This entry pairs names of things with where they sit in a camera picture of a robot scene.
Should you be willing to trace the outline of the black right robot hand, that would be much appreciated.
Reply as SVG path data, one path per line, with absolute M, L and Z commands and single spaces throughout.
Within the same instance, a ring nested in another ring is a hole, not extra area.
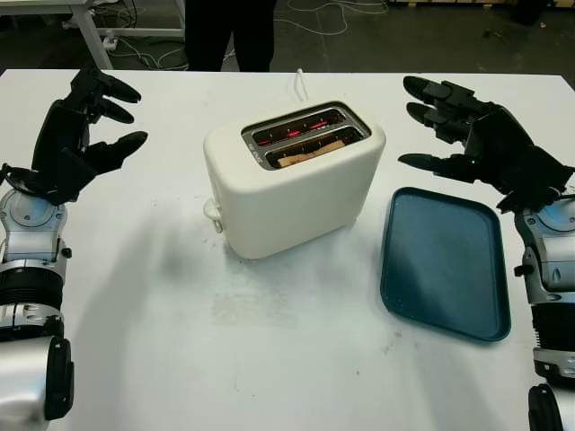
M 473 90 L 449 81 L 408 75 L 402 84 L 417 99 L 406 105 L 408 114 L 433 129 L 436 138 L 461 143 L 464 151 L 448 158 L 403 154 L 401 163 L 452 180 L 480 180 L 502 194 L 513 190 L 510 168 L 533 141 L 506 108 L 480 101 Z

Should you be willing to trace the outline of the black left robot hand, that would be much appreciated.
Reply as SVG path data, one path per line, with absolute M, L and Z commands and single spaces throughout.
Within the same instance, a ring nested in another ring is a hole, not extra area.
M 105 117 L 122 124 L 131 124 L 134 117 L 115 100 L 138 103 L 141 94 L 95 66 L 78 72 L 64 99 L 54 101 L 40 129 L 31 168 L 40 172 L 56 163 L 56 157 L 69 150 L 98 174 L 119 169 L 124 160 L 147 140 L 147 133 L 137 131 L 108 145 L 89 143 L 89 126 Z

